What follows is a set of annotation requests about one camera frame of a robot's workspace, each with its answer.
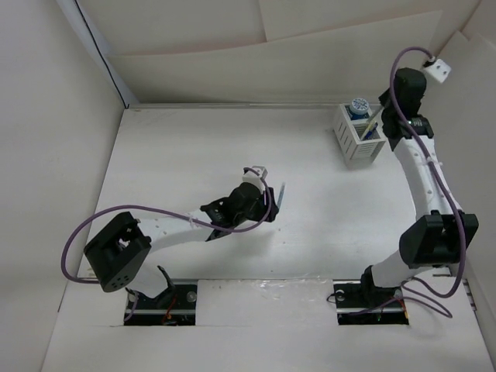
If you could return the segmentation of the yellow pen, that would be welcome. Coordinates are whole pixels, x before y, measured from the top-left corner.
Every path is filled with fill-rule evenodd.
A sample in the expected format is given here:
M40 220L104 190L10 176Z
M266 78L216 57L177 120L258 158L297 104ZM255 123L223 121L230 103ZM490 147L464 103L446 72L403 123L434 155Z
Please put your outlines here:
M377 124L378 122L375 122L367 127L367 131L363 134L363 140L368 140L373 135L374 130L377 128Z

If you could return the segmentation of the clear light-blue pen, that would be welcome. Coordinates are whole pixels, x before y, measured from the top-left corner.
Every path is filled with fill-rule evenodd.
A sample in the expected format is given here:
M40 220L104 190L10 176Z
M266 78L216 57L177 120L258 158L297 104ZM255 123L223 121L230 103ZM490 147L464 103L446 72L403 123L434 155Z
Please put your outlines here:
M278 193L278 196L277 196L277 203L276 203L276 205L277 205L278 208L281 208L281 206L282 206L282 202L284 200L285 189L286 189L286 183L283 182L281 184L281 187L280 187L280 190L279 190L279 193Z

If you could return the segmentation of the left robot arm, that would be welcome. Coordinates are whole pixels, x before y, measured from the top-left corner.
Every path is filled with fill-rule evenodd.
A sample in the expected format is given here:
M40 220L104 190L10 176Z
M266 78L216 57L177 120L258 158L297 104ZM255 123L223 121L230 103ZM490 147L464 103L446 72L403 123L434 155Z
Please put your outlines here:
M173 285L162 265L146 262L150 254L221 239L244 222L273 222L278 212L273 188L243 182L229 196L201 206L185 219L139 220L121 212L86 244L84 255L105 293L125 288L161 308L171 302Z

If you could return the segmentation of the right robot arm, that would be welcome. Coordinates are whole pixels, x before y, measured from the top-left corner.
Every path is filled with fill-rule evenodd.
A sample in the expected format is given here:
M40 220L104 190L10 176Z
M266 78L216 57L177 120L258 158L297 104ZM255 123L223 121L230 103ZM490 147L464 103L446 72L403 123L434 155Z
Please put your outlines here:
M380 96L382 130L405 172L415 223L400 236L396 252L363 272L358 295L373 307L405 281L417 281L421 272L455 265L453 287L443 295L451 297L461 284L467 248L479 227L476 215L465 213L446 185L432 127L419 114L426 87L421 71L404 67L391 72L390 87Z

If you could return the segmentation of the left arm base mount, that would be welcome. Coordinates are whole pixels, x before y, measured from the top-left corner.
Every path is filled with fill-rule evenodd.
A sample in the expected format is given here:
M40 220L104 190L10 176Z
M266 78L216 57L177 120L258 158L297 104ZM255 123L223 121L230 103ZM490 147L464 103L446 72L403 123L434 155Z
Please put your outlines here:
M154 298L127 289L124 326L194 326L198 299L198 280L173 281L158 265L162 292Z

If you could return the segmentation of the blue patterned tape roll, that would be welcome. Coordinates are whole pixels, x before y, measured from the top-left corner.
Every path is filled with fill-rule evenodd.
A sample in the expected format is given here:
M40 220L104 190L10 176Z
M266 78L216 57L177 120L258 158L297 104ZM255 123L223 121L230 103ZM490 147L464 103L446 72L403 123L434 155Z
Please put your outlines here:
M346 107L351 120L368 118L369 108L369 102L365 98L354 98Z

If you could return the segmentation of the purple ink refill pen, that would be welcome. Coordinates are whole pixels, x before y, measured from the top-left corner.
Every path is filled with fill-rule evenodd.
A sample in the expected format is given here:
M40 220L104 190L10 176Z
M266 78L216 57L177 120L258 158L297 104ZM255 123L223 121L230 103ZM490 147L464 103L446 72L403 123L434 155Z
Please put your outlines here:
M383 110L383 106L380 105L379 107L377 107L373 112L372 114L370 115L370 117L368 118L367 120L367 125L368 126L372 126L375 122L376 122L376 118L377 116L382 112Z

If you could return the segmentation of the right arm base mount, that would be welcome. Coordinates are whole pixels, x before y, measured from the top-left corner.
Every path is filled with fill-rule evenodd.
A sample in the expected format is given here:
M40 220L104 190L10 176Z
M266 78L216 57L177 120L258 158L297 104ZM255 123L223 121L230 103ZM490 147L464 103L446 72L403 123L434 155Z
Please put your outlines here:
M409 324L408 313L399 287L376 288L365 274L361 279L332 281L326 299L336 306L340 326L378 326Z

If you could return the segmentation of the blue gel pen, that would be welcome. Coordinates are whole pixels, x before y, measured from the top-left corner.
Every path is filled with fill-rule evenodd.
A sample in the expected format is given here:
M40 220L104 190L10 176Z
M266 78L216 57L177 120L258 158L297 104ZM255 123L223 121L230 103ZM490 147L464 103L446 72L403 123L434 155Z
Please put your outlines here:
M363 133L362 140L368 140L369 138L371 138L374 131L376 130L377 126L378 126L378 123L376 122L365 133Z

